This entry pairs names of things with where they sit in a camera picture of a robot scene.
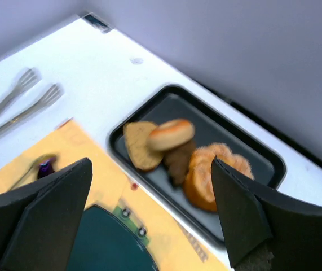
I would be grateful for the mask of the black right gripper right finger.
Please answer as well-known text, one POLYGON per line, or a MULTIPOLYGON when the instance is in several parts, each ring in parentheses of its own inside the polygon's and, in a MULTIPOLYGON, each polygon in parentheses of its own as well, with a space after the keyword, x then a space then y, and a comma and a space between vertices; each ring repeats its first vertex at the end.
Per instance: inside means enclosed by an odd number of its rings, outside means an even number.
POLYGON ((322 206, 211 164, 218 216, 234 270, 322 270, 322 206))

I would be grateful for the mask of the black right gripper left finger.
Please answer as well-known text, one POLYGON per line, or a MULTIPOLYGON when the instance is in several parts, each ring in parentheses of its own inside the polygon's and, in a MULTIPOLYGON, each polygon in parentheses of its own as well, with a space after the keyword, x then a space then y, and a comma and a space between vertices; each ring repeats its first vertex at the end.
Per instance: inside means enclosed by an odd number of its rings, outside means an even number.
POLYGON ((83 158, 0 194, 0 270, 65 270, 91 181, 83 158))

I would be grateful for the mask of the orange swirl bread loaf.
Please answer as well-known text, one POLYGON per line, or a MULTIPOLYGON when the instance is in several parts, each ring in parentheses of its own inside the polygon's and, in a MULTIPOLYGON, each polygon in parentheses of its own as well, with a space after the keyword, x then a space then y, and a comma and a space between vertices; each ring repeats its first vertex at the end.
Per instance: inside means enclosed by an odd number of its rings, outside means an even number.
POLYGON ((189 161, 183 191, 192 205, 207 212, 217 211, 211 180, 211 163, 214 158, 254 179, 248 160, 240 154, 234 154, 225 143, 215 142, 195 149, 189 161))

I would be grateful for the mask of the dark brown bread piece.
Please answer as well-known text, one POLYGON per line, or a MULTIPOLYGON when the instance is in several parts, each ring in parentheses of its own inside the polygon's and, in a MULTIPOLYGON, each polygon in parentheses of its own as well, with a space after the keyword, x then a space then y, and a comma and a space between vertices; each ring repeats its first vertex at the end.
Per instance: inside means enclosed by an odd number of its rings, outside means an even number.
POLYGON ((164 153, 164 164, 174 187, 181 186, 188 173, 191 156, 196 149, 193 139, 164 153))

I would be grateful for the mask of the iridescent purple spoon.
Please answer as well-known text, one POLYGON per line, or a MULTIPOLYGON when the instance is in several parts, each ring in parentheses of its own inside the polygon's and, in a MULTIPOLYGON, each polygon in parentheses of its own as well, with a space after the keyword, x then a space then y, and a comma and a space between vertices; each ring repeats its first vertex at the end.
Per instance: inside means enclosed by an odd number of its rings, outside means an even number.
POLYGON ((36 180, 46 177, 55 172, 54 162, 58 159, 57 154, 44 154, 36 158, 29 166, 29 168, 21 175, 21 177, 8 189, 11 191, 17 188, 27 176, 34 170, 37 171, 36 180))

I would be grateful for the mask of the dark teal square plate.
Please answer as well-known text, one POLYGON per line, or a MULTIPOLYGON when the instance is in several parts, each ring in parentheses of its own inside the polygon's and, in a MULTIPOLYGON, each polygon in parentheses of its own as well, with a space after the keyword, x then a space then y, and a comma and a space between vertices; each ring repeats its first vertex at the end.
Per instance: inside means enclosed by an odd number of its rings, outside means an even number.
POLYGON ((67 270, 158 270, 148 251, 148 230, 132 210, 93 205, 84 211, 67 270))

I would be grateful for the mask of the yellow car print placemat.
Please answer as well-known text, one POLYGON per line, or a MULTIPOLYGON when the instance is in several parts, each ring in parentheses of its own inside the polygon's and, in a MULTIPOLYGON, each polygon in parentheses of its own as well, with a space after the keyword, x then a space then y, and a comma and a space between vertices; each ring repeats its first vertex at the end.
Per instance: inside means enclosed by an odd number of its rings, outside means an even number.
MULTIPOLYGON (((16 146, 1 147, 0 160, 16 146)), ((98 204, 108 211, 127 206, 131 217, 148 231, 148 251, 160 270, 229 270, 225 257, 218 257, 203 246, 170 213, 142 188, 100 148, 73 120, 45 136, 0 169, 0 193, 7 191, 36 158, 57 154, 56 169, 83 157, 93 164, 93 179, 86 207, 98 204)))

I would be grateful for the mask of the flat toast slice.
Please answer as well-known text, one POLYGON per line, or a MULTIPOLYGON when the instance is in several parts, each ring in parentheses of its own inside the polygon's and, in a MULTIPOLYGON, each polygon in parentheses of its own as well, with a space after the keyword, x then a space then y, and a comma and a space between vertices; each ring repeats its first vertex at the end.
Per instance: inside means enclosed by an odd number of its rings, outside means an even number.
POLYGON ((151 171, 158 167, 163 154, 152 151, 147 145, 150 133, 157 125, 150 121, 136 121, 123 126, 123 137, 127 153, 133 166, 142 171, 151 171))

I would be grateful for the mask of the round bagel bun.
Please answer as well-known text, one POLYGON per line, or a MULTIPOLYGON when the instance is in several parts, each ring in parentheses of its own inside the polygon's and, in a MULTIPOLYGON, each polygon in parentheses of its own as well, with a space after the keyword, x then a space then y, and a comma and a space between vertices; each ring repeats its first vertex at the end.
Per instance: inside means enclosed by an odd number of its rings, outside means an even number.
POLYGON ((174 119, 152 130, 147 145, 155 151, 166 151, 188 142, 194 135, 195 127, 190 121, 174 119))

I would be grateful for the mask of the black baking tray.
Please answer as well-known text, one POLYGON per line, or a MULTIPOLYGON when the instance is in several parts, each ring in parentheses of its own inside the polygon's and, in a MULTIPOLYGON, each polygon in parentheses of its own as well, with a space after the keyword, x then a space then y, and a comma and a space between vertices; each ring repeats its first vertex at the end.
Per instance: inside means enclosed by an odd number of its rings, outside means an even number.
POLYGON ((195 125, 198 147, 225 143, 232 152, 248 159, 255 180, 263 185, 278 188, 286 175, 286 165, 275 151, 179 85, 164 86, 112 130, 108 142, 114 157, 193 228, 212 242, 221 244, 223 233, 216 213, 192 206, 182 189, 172 186, 163 165, 149 172, 141 171, 133 166, 127 154, 123 137, 125 124, 135 121, 162 124, 176 118, 185 118, 195 125))

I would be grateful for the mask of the table corner label sticker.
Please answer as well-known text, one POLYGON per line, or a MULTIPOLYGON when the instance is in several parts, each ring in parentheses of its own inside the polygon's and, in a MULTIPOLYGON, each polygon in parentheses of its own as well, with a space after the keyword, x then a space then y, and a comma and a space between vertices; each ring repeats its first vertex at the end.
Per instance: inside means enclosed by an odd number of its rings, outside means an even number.
POLYGON ((93 13, 88 13, 84 15, 82 19, 103 34, 109 33, 112 30, 111 26, 109 26, 107 23, 102 21, 102 19, 98 18, 93 13))

